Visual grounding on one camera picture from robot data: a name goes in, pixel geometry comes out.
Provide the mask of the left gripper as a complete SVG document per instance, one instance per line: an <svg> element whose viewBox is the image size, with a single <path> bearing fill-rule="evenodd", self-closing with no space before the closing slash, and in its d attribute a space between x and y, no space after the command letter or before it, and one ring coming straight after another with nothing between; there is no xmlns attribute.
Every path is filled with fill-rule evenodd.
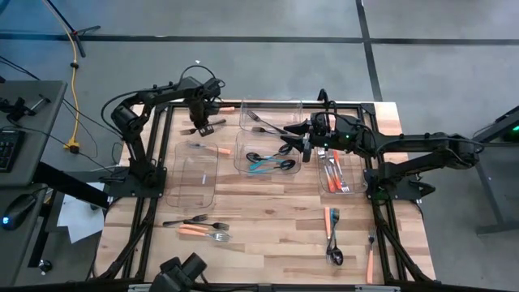
<svg viewBox="0 0 519 292"><path fill-rule="evenodd" d="M195 78L187 78L187 82L189 88L195 88L193 96L187 99L190 119L201 127L198 130L201 136L211 135L214 128L208 126L211 124L208 117L216 115L220 111L217 99L220 98L222 80L209 78L207 81L201 82Z"/></svg>

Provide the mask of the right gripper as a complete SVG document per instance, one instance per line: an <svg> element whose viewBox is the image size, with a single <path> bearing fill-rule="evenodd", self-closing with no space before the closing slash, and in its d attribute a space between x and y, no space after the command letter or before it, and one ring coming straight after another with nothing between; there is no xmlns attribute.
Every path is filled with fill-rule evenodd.
<svg viewBox="0 0 519 292"><path fill-rule="evenodd" d="M303 135L281 136L281 140L302 153L303 162L310 160L314 147L326 150L337 149L337 139L333 136L329 123L321 113L312 114L310 118L301 123L284 126L283 130L295 135Z"/></svg>

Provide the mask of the orange-handled silver fork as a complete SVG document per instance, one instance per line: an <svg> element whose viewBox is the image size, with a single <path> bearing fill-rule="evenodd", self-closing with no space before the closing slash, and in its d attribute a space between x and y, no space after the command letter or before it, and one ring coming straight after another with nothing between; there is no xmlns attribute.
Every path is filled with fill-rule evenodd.
<svg viewBox="0 0 519 292"><path fill-rule="evenodd" d="M335 160L335 166L336 166L339 178L341 180L343 193L348 193L350 191L350 188L349 188L348 184L345 182L343 173L341 171L338 151L337 150L333 150L332 151L332 155L333 155L333 158Z"/></svg>
<svg viewBox="0 0 519 292"><path fill-rule="evenodd" d="M328 157L327 153L324 148L317 148L317 154L323 164L324 172L327 178L327 184L328 184L328 190L332 193L334 193L336 189L335 182L333 180L333 177L328 169Z"/></svg>
<svg viewBox="0 0 519 292"><path fill-rule="evenodd" d="M336 166L335 166L335 160L334 160L334 158L332 156L332 150L331 149L329 149L327 151L327 158L328 158L329 168L331 170L331 174L332 174L332 177L333 177L333 181L335 182L335 185L336 185L336 189L338 191L343 192L341 180L339 178L339 175L338 175L338 172L337 172L337 169L336 169Z"/></svg>

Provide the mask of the clear plastic bin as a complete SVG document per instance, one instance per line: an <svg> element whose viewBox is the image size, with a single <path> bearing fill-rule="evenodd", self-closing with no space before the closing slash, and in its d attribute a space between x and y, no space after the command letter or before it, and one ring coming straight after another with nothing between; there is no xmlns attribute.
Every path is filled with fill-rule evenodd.
<svg viewBox="0 0 519 292"><path fill-rule="evenodd" d="M327 178L324 172L323 164L317 154L317 169L319 174L319 192L321 196L326 195L353 195L363 193L367 189L367 182L363 177L365 163L362 158L354 154L338 151L341 171L345 182L348 184L350 191L343 193L336 190L334 193L328 190Z"/></svg>
<svg viewBox="0 0 519 292"><path fill-rule="evenodd" d="M214 143L186 141L175 146L166 203L194 210L212 205L217 184L219 148Z"/></svg>
<svg viewBox="0 0 519 292"><path fill-rule="evenodd" d="M249 172L249 167L252 165L252 163L246 159L246 154L248 152L256 152L262 157L271 156L277 153L280 146L284 144L285 142L281 140L278 135L240 131L236 135L235 139L234 167L240 174L243 175L296 174L301 169L301 157L295 148L292 148L290 153L287 155L277 156L277 159L295 160L295 167L291 170L275 170L263 174L252 174Z"/></svg>
<svg viewBox="0 0 519 292"><path fill-rule="evenodd" d="M252 127L271 128L262 122L256 122L250 118L247 115L247 111L251 110L264 121L283 129L284 126L302 121L302 109L303 105L300 100L243 98L240 105L239 126L246 131L252 131Z"/></svg>

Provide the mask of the black tripod stand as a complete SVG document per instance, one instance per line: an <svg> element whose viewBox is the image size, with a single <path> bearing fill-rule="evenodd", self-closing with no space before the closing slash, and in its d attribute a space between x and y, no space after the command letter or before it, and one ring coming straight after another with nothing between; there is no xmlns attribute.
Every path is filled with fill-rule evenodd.
<svg viewBox="0 0 519 292"><path fill-rule="evenodd" d="M70 37L72 43L74 44L75 52L79 53L82 58L86 57L86 52L84 51L83 44L80 40L80 37L88 32L95 32L101 29L101 26L91 26L83 29L75 29L70 22L66 19L66 17L62 14L62 12L52 3L51 0L41 0L49 11L53 14L53 16L58 20L58 22L62 25L63 30Z"/></svg>

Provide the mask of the white paper sheet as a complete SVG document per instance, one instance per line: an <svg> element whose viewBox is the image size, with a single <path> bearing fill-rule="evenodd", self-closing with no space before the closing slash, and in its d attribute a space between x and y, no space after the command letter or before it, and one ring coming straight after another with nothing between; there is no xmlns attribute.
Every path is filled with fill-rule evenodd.
<svg viewBox="0 0 519 292"><path fill-rule="evenodd" d="M64 195L57 227L67 228L71 243L101 232L104 221L102 208L93 208L71 195Z"/></svg>

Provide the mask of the grey desk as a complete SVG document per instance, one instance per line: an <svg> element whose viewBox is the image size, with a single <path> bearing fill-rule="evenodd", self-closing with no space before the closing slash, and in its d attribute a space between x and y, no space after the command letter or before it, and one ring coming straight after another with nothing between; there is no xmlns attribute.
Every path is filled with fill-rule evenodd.
<svg viewBox="0 0 519 292"><path fill-rule="evenodd" d="M15 125L6 113L0 111L0 131L23 131L24 141L11 171L0 173L0 287L15 283L24 261L32 231L43 199L44 185L34 182L50 132L66 92L65 81L6 81L0 83L0 97L13 104L18 98L25 100L28 108L35 107L36 114L23 116ZM10 203L22 194L34 195L35 206L16 230L1 227L4 213Z"/></svg>

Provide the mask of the black clamp tool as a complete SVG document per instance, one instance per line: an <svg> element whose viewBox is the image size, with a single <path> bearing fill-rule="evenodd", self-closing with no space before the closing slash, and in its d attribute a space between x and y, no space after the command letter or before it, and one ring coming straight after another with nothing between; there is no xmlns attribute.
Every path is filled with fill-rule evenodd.
<svg viewBox="0 0 519 292"><path fill-rule="evenodd" d="M49 98L44 97L42 94L39 94L39 97L40 100L32 107L27 107L22 97L18 97L13 104L6 98L0 97L0 112L6 114L9 122L18 122L24 116L35 116L39 107L51 102Z"/></svg>

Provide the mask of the black keyboard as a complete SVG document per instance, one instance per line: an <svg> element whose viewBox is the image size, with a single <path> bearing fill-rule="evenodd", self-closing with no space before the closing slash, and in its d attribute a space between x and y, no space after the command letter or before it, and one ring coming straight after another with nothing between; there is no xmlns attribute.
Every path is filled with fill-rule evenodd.
<svg viewBox="0 0 519 292"><path fill-rule="evenodd" d="M24 138L24 131L0 131L0 173L11 172L24 142Z"/></svg>

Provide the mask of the black side table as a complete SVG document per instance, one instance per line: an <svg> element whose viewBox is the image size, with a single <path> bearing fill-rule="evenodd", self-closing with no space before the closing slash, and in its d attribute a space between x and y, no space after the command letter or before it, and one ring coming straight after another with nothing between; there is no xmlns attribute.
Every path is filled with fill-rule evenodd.
<svg viewBox="0 0 519 292"><path fill-rule="evenodd" d="M476 165L483 191L495 217L477 235L519 230L519 105L474 135L485 145Z"/></svg>

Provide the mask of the black computer mouse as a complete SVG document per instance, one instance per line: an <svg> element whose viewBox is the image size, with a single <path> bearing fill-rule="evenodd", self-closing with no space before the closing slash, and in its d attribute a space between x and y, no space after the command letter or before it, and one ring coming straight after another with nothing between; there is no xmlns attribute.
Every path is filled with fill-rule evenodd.
<svg viewBox="0 0 519 292"><path fill-rule="evenodd" d="M22 194L16 197L5 209L2 215L1 227L12 231L18 229L27 218L36 204L36 196L33 194Z"/></svg>

